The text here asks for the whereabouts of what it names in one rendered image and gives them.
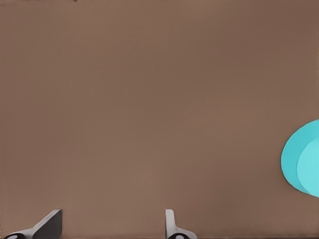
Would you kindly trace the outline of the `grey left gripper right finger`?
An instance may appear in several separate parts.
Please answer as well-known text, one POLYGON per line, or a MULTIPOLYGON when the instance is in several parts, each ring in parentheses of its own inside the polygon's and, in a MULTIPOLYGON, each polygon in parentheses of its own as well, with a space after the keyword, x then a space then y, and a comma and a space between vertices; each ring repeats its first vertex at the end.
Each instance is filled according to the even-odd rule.
POLYGON ((197 239, 195 233, 179 228, 175 223, 174 211, 165 210, 165 238, 166 239, 197 239))

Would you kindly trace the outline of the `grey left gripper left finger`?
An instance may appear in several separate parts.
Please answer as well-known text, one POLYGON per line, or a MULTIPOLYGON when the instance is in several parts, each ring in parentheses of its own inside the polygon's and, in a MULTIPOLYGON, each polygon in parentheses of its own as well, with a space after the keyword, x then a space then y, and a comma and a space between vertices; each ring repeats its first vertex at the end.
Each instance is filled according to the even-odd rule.
POLYGON ((62 235, 62 209, 55 209, 32 228, 5 236, 3 239, 60 239, 62 235))

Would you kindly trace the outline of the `blue plate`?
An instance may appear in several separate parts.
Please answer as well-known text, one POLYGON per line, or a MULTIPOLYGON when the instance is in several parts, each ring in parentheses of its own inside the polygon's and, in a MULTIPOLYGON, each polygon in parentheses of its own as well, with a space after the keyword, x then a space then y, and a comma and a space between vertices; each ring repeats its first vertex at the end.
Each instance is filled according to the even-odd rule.
POLYGON ((289 137, 282 150, 281 169, 292 187, 319 198, 319 119, 289 137))

